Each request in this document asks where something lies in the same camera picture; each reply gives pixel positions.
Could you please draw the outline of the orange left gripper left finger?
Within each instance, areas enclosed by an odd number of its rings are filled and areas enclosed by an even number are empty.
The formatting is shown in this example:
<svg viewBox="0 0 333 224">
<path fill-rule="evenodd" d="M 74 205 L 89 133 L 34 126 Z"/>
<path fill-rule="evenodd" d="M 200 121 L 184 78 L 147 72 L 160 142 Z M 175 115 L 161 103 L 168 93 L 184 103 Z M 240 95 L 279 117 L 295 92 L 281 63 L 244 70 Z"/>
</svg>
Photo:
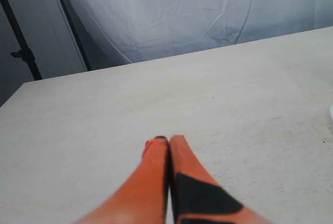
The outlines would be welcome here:
<svg viewBox="0 0 333 224">
<path fill-rule="evenodd" d="M 104 203 L 76 223 L 165 223 L 168 203 L 169 143 L 148 140 L 138 167 Z"/>
</svg>

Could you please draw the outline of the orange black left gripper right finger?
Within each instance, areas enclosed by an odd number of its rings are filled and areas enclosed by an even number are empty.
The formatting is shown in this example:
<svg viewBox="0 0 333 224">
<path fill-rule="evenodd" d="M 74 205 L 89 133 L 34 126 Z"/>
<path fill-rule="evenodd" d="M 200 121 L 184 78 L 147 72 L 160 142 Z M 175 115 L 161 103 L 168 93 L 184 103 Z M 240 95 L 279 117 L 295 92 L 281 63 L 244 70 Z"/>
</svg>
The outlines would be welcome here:
<svg viewBox="0 0 333 224">
<path fill-rule="evenodd" d="M 174 223 L 269 223 L 232 197 L 199 162 L 186 139 L 170 139 Z"/>
</svg>

